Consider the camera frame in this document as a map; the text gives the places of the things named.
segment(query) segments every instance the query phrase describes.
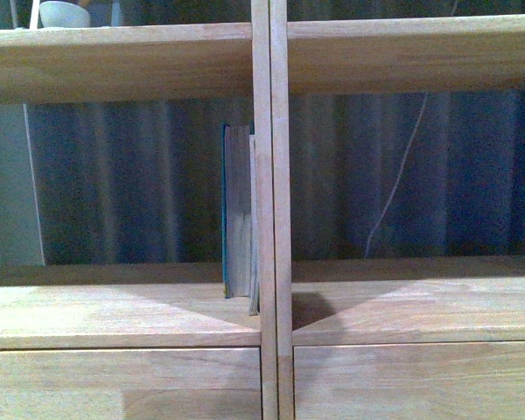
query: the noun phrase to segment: shelf board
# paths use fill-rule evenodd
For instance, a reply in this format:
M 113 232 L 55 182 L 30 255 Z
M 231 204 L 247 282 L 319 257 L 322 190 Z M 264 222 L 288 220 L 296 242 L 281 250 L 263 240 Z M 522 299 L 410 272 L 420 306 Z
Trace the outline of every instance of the shelf board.
M 299 262 L 293 344 L 525 340 L 525 257 Z
M 260 319 L 224 298 L 220 266 L 0 269 L 0 349 L 260 346 Z
M 288 23 L 293 94 L 525 88 L 525 15 Z
M 251 95 L 251 24 L 0 31 L 0 103 Z

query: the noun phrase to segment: white bowl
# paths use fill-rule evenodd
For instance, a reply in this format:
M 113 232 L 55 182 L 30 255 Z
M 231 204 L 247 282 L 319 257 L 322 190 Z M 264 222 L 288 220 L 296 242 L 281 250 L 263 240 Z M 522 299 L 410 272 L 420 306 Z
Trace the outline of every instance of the white bowl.
M 44 2 L 38 11 L 45 28 L 88 28 L 91 23 L 89 12 L 72 3 Z

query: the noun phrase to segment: blue curtain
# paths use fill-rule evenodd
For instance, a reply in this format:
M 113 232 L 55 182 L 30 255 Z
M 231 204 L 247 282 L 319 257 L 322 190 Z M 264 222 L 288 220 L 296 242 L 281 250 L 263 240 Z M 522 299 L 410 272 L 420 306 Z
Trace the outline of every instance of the blue curtain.
M 290 20 L 446 16 L 451 1 L 291 2 Z M 525 12 L 461 0 L 457 15 Z M 424 94 L 290 98 L 295 259 L 362 257 Z M 431 94 L 372 257 L 525 253 L 525 92 Z
M 289 17 L 445 16 L 452 6 L 309 0 L 290 2 Z M 129 25 L 249 20 L 244 1 L 125 0 L 122 9 Z M 461 0 L 457 14 L 522 12 L 525 1 Z M 296 259 L 362 257 L 422 99 L 290 98 Z M 46 262 L 219 260 L 221 123 L 252 117 L 250 99 L 31 106 Z M 525 92 L 430 95 L 371 249 L 372 257 L 525 252 Z

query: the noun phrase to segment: cabinet door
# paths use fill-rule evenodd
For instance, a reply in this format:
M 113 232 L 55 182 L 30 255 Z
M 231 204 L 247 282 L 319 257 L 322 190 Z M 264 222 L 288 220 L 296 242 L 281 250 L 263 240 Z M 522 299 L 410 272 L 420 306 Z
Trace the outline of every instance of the cabinet door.
M 258 348 L 0 352 L 0 420 L 261 418 Z
M 294 349 L 296 419 L 525 419 L 525 342 Z

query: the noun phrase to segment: wooden bookshelf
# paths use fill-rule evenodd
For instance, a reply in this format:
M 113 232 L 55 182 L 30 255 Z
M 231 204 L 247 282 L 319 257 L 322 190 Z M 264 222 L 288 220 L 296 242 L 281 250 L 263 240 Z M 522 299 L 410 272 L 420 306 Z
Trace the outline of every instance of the wooden bookshelf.
M 525 257 L 300 262 L 293 344 L 525 340 Z
M 525 88 L 525 15 L 289 22 L 293 94 Z
M 0 103 L 251 96 L 251 24 L 0 31 Z
M 524 89 L 525 15 L 286 9 L 270 8 L 280 418 L 525 417 L 525 257 L 292 263 L 289 133 L 289 95 Z
M 219 264 L 0 269 L 0 284 L 0 349 L 261 345 Z
M 261 315 L 224 298 L 219 264 L 0 268 L 0 419 L 276 419 L 269 3 L 247 23 L 55 30 L 39 3 L 0 31 L 0 104 L 253 98 Z

